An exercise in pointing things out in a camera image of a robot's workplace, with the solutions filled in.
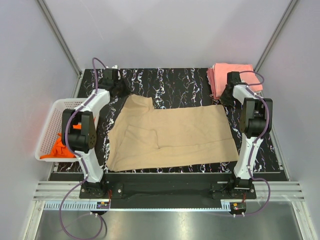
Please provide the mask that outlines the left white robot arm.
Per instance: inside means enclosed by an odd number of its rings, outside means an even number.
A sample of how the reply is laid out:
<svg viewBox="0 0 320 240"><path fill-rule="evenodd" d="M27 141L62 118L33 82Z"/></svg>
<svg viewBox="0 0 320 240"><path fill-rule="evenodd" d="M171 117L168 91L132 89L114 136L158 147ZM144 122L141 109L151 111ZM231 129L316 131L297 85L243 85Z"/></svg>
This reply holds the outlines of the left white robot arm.
<svg viewBox="0 0 320 240"><path fill-rule="evenodd" d="M95 89L88 98L62 113L61 141L81 166L81 190L97 198L108 193L107 181L95 152L100 111L111 98L122 98L129 93L118 66L106 67L102 70L102 78L95 80Z"/></svg>

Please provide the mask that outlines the white plastic laundry basket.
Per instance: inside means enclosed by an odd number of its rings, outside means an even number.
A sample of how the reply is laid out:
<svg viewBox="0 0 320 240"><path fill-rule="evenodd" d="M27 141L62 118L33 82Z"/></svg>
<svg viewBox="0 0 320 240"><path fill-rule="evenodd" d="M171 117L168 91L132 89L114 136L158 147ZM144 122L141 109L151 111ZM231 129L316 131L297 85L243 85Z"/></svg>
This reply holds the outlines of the white plastic laundry basket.
<svg viewBox="0 0 320 240"><path fill-rule="evenodd" d="M59 163L72 163L77 162L74 157L71 158L42 158L44 155L49 155L53 149L56 140L58 139L58 133L62 132L62 114L65 109L74 109L81 105L86 98L65 98L56 100L44 123L44 127L41 131L39 141L35 149L35 158L38 161L45 162L59 162Z"/></svg>

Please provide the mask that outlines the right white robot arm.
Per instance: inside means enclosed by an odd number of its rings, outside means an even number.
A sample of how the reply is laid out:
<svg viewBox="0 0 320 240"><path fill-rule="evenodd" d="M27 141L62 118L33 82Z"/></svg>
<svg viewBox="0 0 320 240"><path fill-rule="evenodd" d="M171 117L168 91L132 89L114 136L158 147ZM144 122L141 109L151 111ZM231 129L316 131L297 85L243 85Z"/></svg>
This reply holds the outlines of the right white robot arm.
<svg viewBox="0 0 320 240"><path fill-rule="evenodd" d="M273 100L263 98L241 80L241 73L227 73L227 83L219 100L231 105L237 100L242 105L239 128L242 142L238 161L228 181L226 191L232 198L239 198L253 189L254 163L266 134L272 129Z"/></svg>

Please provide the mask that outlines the beige t shirt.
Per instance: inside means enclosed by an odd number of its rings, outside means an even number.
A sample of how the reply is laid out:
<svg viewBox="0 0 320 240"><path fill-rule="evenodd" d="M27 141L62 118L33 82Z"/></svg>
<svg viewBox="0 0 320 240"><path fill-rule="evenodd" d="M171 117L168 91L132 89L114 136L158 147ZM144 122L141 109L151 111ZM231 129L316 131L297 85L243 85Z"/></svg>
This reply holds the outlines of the beige t shirt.
<svg viewBox="0 0 320 240"><path fill-rule="evenodd" d="M108 133L114 172L234 162L239 158L222 105L156 109L130 95Z"/></svg>

